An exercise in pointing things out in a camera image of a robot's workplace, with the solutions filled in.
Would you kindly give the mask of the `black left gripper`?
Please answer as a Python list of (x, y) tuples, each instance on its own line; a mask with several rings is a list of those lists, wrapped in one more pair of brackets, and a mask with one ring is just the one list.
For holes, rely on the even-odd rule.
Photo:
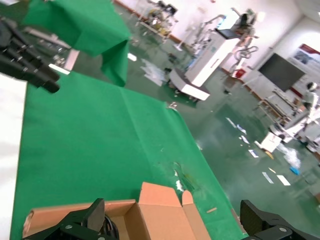
[(0, 72), (13, 78), (27, 81), (37, 88), (44, 88), (56, 93), (60, 86), (57, 81), (60, 75), (40, 62), (32, 64), (18, 53), (26, 52), (28, 42), (17, 29), (15, 22), (0, 17)]

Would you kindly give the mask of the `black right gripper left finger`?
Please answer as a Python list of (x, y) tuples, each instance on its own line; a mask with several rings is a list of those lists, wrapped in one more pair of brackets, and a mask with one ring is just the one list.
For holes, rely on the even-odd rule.
[(105, 201), (92, 204), (36, 208), (23, 227), (24, 240), (97, 240), (105, 237), (101, 228), (105, 220)]

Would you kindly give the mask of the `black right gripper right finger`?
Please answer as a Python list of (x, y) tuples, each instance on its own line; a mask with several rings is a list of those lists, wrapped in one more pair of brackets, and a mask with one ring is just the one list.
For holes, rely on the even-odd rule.
[(296, 229), (275, 213), (258, 209), (249, 200), (240, 203), (240, 223), (247, 240), (318, 240), (319, 237)]

